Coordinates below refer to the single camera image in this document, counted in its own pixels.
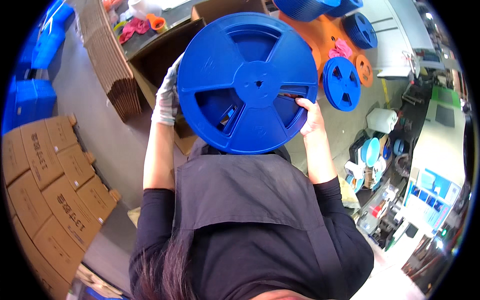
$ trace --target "pink cloth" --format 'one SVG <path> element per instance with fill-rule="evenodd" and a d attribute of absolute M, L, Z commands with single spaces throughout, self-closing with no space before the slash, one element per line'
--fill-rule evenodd
<path fill-rule="evenodd" d="M 140 19 L 133 18 L 123 28 L 120 35 L 120 39 L 119 39 L 120 44 L 123 44 L 126 41 L 128 41 L 133 36 L 134 32 L 142 35 L 145 32 L 147 32 L 149 29 L 150 29 L 150 24 L 147 21 L 142 21 Z"/>
<path fill-rule="evenodd" d="M 338 38 L 335 41 L 335 48 L 331 48 L 328 51 L 328 57 L 332 59 L 334 57 L 341 56 L 347 59 L 352 55 L 352 53 L 352 49 L 347 45 L 347 42 L 341 38 Z"/>

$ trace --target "dark hair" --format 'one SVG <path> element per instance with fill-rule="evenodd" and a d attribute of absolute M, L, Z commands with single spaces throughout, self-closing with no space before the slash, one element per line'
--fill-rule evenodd
<path fill-rule="evenodd" d="M 161 254 L 163 257 L 153 255 L 147 261 L 142 254 L 139 278 L 142 300 L 196 300 L 187 270 L 192 240 L 193 231 L 176 231 L 168 241 L 167 249 Z M 163 272 L 158 282 L 156 262 L 162 258 Z"/>

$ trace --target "white work glove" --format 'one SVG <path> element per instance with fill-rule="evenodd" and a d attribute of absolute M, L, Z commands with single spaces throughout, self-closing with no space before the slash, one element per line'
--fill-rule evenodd
<path fill-rule="evenodd" d="M 152 122 L 173 126 L 180 105 L 177 92 L 177 73 L 183 53 L 168 69 L 163 79 L 162 86 L 156 93 L 156 104 L 152 113 Z"/>

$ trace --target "black sleeve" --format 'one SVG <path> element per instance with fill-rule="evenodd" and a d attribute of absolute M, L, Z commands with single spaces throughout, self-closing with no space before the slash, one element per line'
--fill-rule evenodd
<path fill-rule="evenodd" d="M 141 293 L 138 287 L 138 279 L 143 262 L 158 262 L 162 251 L 165 249 L 172 234 L 174 212 L 174 192 L 167 189 L 144 190 L 138 219 L 137 241 L 129 266 L 130 289 L 134 296 Z"/>
<path fill-rule="evenodd" d="M 314 184 L 318 206 L 332 238 L 347 282 L 348 297 L 365 283 L 373 269 L 373 251 L 342 205 L 338 177 Z"/>

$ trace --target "stack of blue reels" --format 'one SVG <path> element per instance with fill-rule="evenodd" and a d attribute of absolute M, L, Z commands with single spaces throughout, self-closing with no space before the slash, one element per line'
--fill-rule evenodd
<path fill-rule="evenodd" d="M 362 0 L 342 0 L 340 5 L 338 7 L 335 7 L 331 11 L 329 11 L 327 14 L 332 17 L 341 17 L 352 10 L 355 10 L 357 8 L 360 8 L 363 6 L 363 1 Z"/>
<path fill-rule="evenodd" d="M 329 59 L 324 66 L 323 84 L 328 102 L 338 110 L 352 111 L 360 100 L 360 78 L 355 66 L 344 57 Z"/>
<path fill-rule="evenodd" d="M 340 0 L 275 0 L 275 5 L 290 18 L 310 22 L 340 5 Z"/>
<path fill-rule="evenodd" d="M 357 47 L 370 49 L 378 46 L 377 34 L 363 14 L 358 12 L 348 16 L 342 20 L 342 24 L 348 37 Z"/>
<path fill-rule="evenodd" d="M 177 85 L 185 120 L 205 142 L 228 153 L 261 154 L 288 142 L 305 124 L 307 111 L 282 94 L 314 103 L 318 74 L 310 47 L 292 27 L 240 12 L 211 22 L 193 38 Z"/>

